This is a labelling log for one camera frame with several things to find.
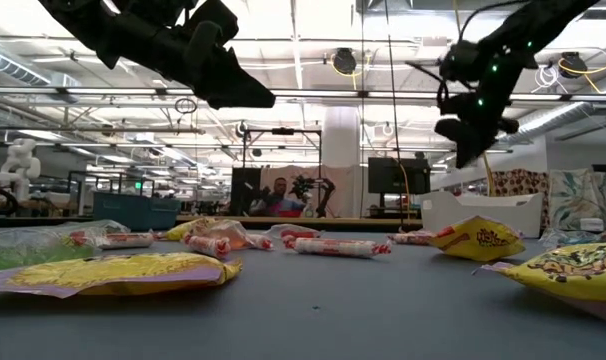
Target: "gray table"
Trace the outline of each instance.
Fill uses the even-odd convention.
[[[539,252],[530,242],[514,259]],[[605,322],[507,278],[471,276],[478,263],[434,248],[397,246],[374,260],[239,255],[241,275],[211,291],[0,295],[0,360],[606,358]]]

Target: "patterned fabric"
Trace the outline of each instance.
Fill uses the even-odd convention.
[[[496,196],[516,196],[543,193],[541,210],[541,227],[547,228],[548,217],[548,174],[514,169],[511,171],[496,171],[492,173]]]
[[[606,224],[606,174],[590,169],[550,171],[550,226],[580,230],[582,218]]]

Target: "white robot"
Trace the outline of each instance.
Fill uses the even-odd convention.
[[[0,170],[0,185],[10,186],[14,182],[14,197],[25,201],[30,196],[30,179],[41,175],[41,161],[32,157],[36,141],[16,139],[7,150],[7,160]]]

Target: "person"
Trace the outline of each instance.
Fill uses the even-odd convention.
[[[254,216],[281,216],[285,211],[303,211],[305,204],[298,201],[285,198],[287,192],[287,180],[277,178],[274,180],[274,191],[269,193],[270,189],[263,189],[261,199],[255,201],[250,208],[250,215]]]

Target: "teal bin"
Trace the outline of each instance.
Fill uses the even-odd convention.
[[[171,229],[180,210],[181,202],[176,199],[94,193],[94,219],[114,220],[132,231]]]

